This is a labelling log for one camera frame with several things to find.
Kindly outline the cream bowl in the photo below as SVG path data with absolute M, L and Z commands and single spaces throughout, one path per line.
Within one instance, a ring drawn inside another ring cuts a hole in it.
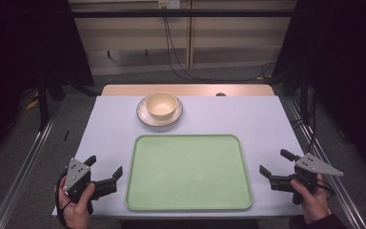
M 145 102 L 147 112 L 156 120 L 171 118 L 177 108 L 177 98 L 167 92 L 150 94 Z

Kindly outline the green tray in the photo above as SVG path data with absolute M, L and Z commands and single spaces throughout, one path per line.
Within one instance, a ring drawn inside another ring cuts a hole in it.
M 126 195 L 134 211 L 246 210 L 253 193 L 234 135 L 142 135 Z

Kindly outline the wooden table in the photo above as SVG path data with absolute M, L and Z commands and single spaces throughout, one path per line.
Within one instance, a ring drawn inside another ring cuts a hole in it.
M 177 96 L 274 96 L 271 86 L 265 84 L 131 84 L 107 85 L 103 95 L 149 95 L 168 92 Z

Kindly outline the pale lilac table mat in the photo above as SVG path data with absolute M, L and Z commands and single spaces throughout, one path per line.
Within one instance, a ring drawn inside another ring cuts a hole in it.
M 276 96 L 183 96 L 183 114 L 173 124 L 153 127 L 136 114 L 141 96 L 99 96 L 76 158 L 96 156 L 91 177 L 110 177 L 120 166 L 123 175 L 117 191 L 93 203 L 97 217 L 117 219 L 235 219 L 287 217 L 300 214 L 292 194 L 274 191 L 259 173 L 262 165 L 275 175 L 293 173 L 294 165 L 280 154 L 286 149 L 295 155 L 302 150 L 293 128 Z M 135 141 L 142 135 L 234 135 L 241 144 L 253 193 L 246 210 L 219 211 L 134 211 L 126 204 L 129 174 Z

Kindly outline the wooden wall post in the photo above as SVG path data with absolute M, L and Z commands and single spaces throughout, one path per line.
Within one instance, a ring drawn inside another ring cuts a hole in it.
M 187 0 L 187 10 L 193 9 L 193 0 Z M 187 68 L 191 69 L 193 66 L 193 19 L 188 17 L 187 30 L 188 30 L 188 43 L 187 43 Z

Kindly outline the black horizontal frame bar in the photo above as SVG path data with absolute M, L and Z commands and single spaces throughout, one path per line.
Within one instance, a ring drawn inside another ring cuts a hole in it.
M 73 10 L 75 18 L 292 17 L 294 10 Z

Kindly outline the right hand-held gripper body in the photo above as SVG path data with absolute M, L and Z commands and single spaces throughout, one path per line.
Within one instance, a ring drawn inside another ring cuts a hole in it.
M 326 181 L 318 178 L 318 174 L 335 177 L 344 176 L 343 172 L 311 154 L 301 156 L 300 160 L 295 162 L 296 180 L 302 183 L 311 193 L 313 193 L 317 187 L 320 187 L 325 191 L 328 191 L 331 196 L 334 196 L 336 194 L 334 188 Z

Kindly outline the person's left hand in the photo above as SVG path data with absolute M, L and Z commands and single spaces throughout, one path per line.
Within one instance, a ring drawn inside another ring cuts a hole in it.
M 91 183 L 84 190 L 79 201 L 73 203 L 63 190 L 66 179 L 66 177 L 61 179 L 58 190 L 59 208 L 63 210 L 66 225 L 70 229 L 92 229 L 88 202 L 91 200 L 92 194 L 95 191 L 95 185 Z

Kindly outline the person's right hand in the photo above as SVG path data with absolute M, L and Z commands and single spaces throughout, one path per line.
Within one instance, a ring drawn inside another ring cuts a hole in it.
M 303 197 L 301 203 L 302 214 L 307 225 L 324 219 L 330 215 L 328 207 L 327 192 L 317 187 L 311 193 L 302 183 L 293 179 L 291 181 L 292 187 Z

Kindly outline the wall socket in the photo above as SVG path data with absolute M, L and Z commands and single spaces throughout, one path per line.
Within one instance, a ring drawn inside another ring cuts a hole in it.
M 157 0 L 157 5 L 161 10 L 179 10 L 180 0 Z

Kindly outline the black curtain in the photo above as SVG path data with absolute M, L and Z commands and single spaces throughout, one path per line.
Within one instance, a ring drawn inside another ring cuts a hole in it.
M 313 87 L 366 163 L 366 0 L 295 0 L 273 82 Z
M 0 141 L 15 119 L 21 93 L 46 84 L 93 84 L 69 0 L 0 0 Z

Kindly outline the white plate with dark rim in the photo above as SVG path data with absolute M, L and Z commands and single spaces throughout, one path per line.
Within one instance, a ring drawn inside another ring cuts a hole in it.
M 183 105 L 180 100 L 177 100 L 177 107 L 175 112 L 171 117 L 166 118 L 165 120 L 155 119 L 150 113 L 147 111 L 146 107 L 147 97 L 144 97 L 137 105 L 136 114 L 138 118 L 145 124 L 153 127 L 162 127 L 173 124 L 177 121 L 180 116 L 183 114 Z

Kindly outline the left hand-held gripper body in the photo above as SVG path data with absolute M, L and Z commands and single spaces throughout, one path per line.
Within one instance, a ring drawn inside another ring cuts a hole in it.
M 76 158 L 70 160 L 63 191 L 74 203 L 81 198 L 85 189 L 92 183 L 91 167 Z

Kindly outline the black metal stand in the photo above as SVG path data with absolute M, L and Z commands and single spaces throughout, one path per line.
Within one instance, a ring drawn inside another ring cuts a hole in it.
M 47 90 L 46 90 L 43 76 L 40 76 L 39 80 L 38 80 L 38 101 L 39 101 L 39 110 L 40 110 L 39 130 L 42 131 L 46 127 L 46 125 L 49 121 Z

